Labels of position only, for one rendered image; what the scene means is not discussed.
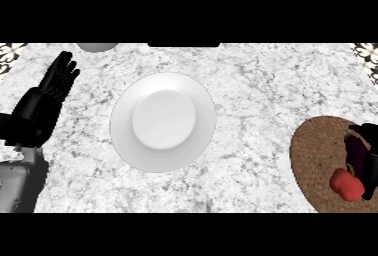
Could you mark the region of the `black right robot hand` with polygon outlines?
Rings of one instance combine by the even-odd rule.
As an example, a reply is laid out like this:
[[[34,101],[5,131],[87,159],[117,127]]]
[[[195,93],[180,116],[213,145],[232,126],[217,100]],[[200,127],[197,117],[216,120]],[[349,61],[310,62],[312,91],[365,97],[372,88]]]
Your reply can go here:
[[[378,125],[363,123],[362,125],[350,125],[349,128],[361,134],[371,145],[371,149],[365,155],[362,172],[362,183],[365,187],[362,198],[371,200],[375,189],[378,188]]]

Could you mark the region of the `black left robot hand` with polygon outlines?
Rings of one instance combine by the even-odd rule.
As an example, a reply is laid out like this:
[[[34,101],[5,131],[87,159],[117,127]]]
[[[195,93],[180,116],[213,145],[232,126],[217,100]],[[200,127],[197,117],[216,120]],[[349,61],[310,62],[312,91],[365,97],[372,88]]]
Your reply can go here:
[[[0,140],[6,146],[40,148],[50,139],[79,74],[73,53],[62,51],[39,86],[28,89],[12,113],[0,113]]]

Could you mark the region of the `dark purple eggplant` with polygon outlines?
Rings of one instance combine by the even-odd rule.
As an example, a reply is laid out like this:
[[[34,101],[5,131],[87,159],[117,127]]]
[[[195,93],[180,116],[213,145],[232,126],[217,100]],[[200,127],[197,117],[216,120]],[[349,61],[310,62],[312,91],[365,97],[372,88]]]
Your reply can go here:
[[[368,148],[363,144],[362,139],[353,134],[346,135],[344,144],[346,144],[347,171],[352,173],[352,175],[356,178],[362,179],[363,178],[365,156],[368,153]]]

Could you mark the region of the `brown woven placemat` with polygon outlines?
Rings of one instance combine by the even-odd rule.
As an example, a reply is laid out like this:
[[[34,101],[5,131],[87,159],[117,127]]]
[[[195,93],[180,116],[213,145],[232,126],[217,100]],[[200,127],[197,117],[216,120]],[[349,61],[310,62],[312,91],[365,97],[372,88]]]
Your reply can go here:
[[[337,168],[346,167],[344,135],[353,122],[319,116],[299,126],[290,146],[291,168],[301,192],[313,208],[325,213],[378,213],[378,194],[369,201],[347,202],[330,187]]]

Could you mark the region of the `white oval plate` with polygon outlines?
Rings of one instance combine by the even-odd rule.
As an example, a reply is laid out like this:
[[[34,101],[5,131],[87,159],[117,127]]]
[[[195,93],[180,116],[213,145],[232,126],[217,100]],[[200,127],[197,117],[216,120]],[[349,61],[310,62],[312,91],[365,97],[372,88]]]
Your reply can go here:
[[[180,73],[157,73],[126,89],[111,116],[111,140],[132,167],[163,173],[204,152],[216,111],[201,83]]]

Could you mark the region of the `red bell pepper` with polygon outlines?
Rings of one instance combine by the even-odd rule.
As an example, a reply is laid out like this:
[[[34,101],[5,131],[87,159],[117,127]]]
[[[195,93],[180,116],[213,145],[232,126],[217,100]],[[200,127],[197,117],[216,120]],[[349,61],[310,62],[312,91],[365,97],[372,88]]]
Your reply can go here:
[[[330,179],[330,187],[347,202],[353,202],[362,198],[365,187],[361,180],[338,168]]]

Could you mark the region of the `grey round object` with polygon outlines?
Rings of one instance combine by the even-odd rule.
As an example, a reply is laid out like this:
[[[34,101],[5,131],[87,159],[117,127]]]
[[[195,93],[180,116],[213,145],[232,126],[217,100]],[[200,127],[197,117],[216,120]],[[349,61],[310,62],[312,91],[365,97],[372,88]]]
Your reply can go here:
[[[117,43],[80,43],[79,47],[90,53],[107,52],[117,46]]]

